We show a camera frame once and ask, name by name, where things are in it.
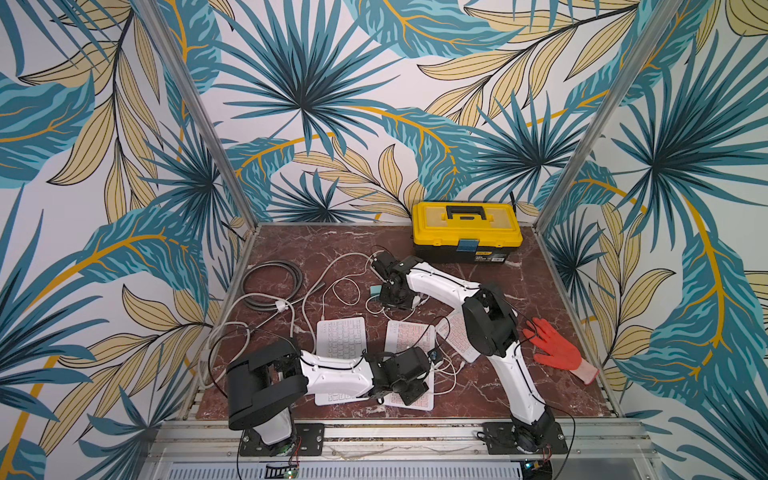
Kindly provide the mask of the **pink keyboard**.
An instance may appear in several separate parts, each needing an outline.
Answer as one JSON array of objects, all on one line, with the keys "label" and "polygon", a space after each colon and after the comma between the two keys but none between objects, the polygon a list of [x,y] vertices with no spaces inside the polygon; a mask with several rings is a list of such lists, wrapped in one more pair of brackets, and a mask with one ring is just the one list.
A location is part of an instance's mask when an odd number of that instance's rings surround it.
[{"label": "pink keyboard", "polygon": [[[388,352],[399,352],[416,345],[427,353],[435,347],[435,338],[434,328],[426,324],[389,321],[387,324],[385,350]],[[384,404],[397,408],[432,411],[435,402],[434,376],[434,372],[430,371],[424,378],[428,390],[411,405],[406,405],[397,393],[387,395],[384,398]]]},{"label": "pink keyboard", "polygon": [[442,318],[436,327],[436,333],[446,340],[466,363],[472,364],[479,358],[480,353],[468,339],[464,317],[460,310],[453,310]]}]

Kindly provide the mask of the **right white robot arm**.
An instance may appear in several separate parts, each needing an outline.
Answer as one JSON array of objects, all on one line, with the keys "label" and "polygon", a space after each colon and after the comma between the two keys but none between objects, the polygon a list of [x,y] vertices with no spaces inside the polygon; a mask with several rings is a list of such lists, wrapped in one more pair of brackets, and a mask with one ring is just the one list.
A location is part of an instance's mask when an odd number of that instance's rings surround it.
[{"label": "right white robot arm", "polygon": [[557,423],[525,364],[517,332],[517,316],[503,292],[493,284],[454,277],[422,259],[395,259],[389,252],[373,255],[372,269],[382,280],[381,303],[407,309],[426,295],[461,314],[467,339],[487,357],[509,402],[514,426],[508,445],[526,453],[545,448],[547,436],[557,434]]}]

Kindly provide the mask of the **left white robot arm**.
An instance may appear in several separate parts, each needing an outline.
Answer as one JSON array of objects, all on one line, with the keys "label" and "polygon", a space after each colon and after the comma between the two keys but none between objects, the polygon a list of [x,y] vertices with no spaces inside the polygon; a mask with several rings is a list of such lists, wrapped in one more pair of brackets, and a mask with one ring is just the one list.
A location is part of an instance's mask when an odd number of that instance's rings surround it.
[{"label": "left white robot arm", "polygon": [[410,405],[428,391],[432,362],[419,347],[356,359],[317,356],[282,338],[229,363],[228,427],[255,431],[269,447],[296,438],[291,407],[307,395],[382,400],[396,394]]}]

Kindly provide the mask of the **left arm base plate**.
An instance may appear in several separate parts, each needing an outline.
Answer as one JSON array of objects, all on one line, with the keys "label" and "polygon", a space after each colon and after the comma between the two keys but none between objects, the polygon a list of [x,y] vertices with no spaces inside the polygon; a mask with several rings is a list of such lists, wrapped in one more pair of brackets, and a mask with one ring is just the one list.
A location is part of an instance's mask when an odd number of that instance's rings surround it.
[{"label": "left arm base plate", "polygon": [[324,435],[323,423],[298,423],[293,426],[291,437],[275,444],[267,444],[259,433],[251,428],[244,431],[238,453],[246,458],[287,458],[289,455],[317,457],[322,455]]}]

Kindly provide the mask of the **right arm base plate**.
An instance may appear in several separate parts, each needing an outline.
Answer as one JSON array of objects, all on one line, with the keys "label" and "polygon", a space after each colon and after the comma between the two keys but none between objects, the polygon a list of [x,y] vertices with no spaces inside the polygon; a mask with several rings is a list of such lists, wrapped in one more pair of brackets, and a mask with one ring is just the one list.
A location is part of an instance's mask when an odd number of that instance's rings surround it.
[{"label": "right arm base plate", "polygon": [[489,455],[540,455],[565,454],[569,451],[568,437],[561,426],[554,423],[541,435],[532,433],[512,422],[486,422],[476,438],[485,444]]}]

